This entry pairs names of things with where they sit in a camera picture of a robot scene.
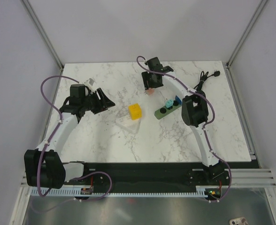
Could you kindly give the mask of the pink plug adapter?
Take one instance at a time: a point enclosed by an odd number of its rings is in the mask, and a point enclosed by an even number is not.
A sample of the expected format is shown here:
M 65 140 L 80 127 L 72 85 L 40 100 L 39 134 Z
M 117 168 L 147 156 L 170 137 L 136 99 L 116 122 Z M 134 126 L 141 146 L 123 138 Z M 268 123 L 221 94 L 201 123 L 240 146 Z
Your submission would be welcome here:
M 145 90 L 145 93 L 146 93 L 148 96 L 150 96 L 150 95 L 154 94 L 154 89 L 149 88 L 149 89 Z

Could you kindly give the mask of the teal USB plug adapter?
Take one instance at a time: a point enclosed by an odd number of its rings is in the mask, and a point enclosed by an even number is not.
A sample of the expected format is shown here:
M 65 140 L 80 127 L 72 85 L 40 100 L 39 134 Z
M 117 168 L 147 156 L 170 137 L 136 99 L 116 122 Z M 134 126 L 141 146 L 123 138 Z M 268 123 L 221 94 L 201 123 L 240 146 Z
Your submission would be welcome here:
M 170 100 L 166 101 L 165 107 L 166 107 L 168 110 L 171 110 L 171 109 L 173 108 L 173 104 L 174 104 L 174 100 L 170 99 Z

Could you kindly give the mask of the blue cube socket adapter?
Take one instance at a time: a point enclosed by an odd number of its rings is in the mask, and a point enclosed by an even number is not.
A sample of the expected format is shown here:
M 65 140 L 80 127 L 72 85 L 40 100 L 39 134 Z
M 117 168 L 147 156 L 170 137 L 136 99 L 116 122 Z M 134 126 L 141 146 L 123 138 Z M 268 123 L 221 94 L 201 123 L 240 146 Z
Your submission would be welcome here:
M 180 105 L 182 105 L 182 100 L 181 100 L 178 96 L 175 96 L 175 100 L 176 100 Z

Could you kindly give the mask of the yellow plug adapter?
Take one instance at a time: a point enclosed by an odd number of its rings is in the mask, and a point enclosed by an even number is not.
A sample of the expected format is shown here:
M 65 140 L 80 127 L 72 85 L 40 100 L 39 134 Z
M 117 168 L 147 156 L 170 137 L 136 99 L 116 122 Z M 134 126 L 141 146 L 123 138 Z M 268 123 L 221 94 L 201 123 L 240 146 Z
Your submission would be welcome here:
M 132 120 L 142 118 L 142 109 L 138 103 L 128 106 L 128 110 Z

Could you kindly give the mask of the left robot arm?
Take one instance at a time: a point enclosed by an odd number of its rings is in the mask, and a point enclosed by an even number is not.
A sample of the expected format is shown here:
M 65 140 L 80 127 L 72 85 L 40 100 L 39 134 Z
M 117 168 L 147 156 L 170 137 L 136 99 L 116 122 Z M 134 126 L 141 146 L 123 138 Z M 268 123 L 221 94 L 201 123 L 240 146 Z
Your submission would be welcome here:
M 81 118 L 90 111 L 97 114 L 115 106 L 98 88 L 91 90 L 84 84 L 73 84 L 60 108 L 57 124 L 51 134 L 34 150 L 27 150 L 24 164 L 27 184 L 32 187 L 60 189 L 67 181 L 75 178 L 80 184 L 87 184 L 91 173 L 79 162 L 64 163 L 59 153 L 69 135 L 77 127 Z

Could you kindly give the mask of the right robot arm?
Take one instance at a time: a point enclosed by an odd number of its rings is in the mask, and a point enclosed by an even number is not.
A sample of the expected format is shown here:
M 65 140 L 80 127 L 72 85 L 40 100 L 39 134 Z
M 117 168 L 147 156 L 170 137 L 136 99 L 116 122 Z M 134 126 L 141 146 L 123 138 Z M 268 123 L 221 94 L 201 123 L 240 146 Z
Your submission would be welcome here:
M 170 66 L 163 66 L 157 57 L 146 60 L 143 56 L 136 58 L 138 65 L 145 71 L 141 74 L 145 90 L 166 86 L 172 90 L 182 102 L 181 116 L 196 138 L 203 164 L 203 180 L 207 184 L 215 184 L 223 173 L 222 160 L 216 155 L 211 137 L 206 126 L 215 119 L 212 104 L 201 90 L 195 90 L 177 78 Z M 212 119 L 208 120 L 212 110 Z

